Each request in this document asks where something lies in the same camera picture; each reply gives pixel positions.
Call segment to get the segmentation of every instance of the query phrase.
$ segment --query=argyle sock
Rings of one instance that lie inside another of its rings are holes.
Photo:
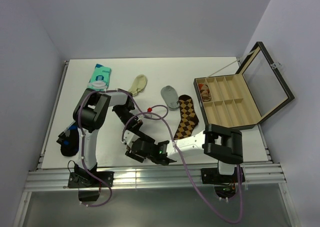
[[[175,111],[179,109],[178,94],[172,86],[167,85],[166,87],[163,87],[161,89],[161,96],[169,110]]]
[[[71,124],[58,136],[56,141],[61,145],[60,151],[63,156],[71,157],[79,151],[79,133],[78,127],[75,123]]]
[[[211,101],[211,94],[208,85],[203,83],[198,83],[198,87],[200,90],[201,98],[203,102]]]
[[[179,97],[179,104],[181,120],[174,135],[175,140],[190,137],[192,135],[192,131],[199,123],[194,103],[189,95],[181,95]]]

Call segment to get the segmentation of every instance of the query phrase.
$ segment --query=beige sock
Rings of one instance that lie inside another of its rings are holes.
[[[132,93],[133,96],[136,96],[139,92],[143,91],[147,85],[147,77],[144,74],[138,75],[129,89],[129,92]]]

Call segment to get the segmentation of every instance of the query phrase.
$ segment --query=open box lid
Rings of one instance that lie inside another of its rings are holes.
[[[256,106],[257,124],[278,112],[295,97],[262,42],[257,42],[236,75],[247,86]]]

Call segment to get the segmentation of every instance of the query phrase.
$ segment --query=gray sock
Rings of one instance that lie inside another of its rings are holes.
[[[171,87],[170,85],[163,87],[161,89],[161,96],[162,96],[164,102],[166,103],[166,105],[168,106],[169,110],[175,111],[175,110],[179,109],[178,94],[173,87]]]

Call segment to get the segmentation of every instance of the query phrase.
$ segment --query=black mounting bracket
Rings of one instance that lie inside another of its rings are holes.
[[[94,173],[96,177],[106,182],[110,187],[112,187],[114,183],[114,172],[113,171],[97,171]],[[99,181],[95,181],[94,183],[87,185],[84,184],[81,179],[76,176],[75,172],[71,172],[69,175],[68,188],[69,189],[79,189],[79,188],[99,188],[105,187],[104,185],[100,185]]]
[[[243,174],[243,168],[240,168],[240,174],[242,175],[242,183],[246,181],[245,175]],[[219,185],[238,183],[237,167],[234,168],[233,175],[222,175],[219,174],[218,168],[202,168],[201,169],[202,184]]]

